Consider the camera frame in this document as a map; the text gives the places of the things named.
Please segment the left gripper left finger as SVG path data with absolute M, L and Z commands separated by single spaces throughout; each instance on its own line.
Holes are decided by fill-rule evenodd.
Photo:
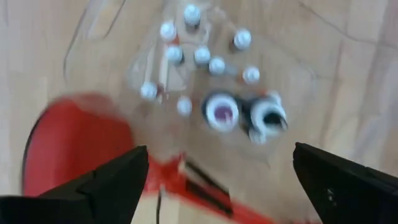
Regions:
M 38 196 L 2 196 L 1 223 L 130 223 L 148 170 L 136 147 Z

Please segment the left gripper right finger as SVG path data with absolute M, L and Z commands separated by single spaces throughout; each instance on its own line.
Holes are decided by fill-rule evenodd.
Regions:
M 293 165 L 322 223 L 397 224 L 397 177 L 301 142 Z

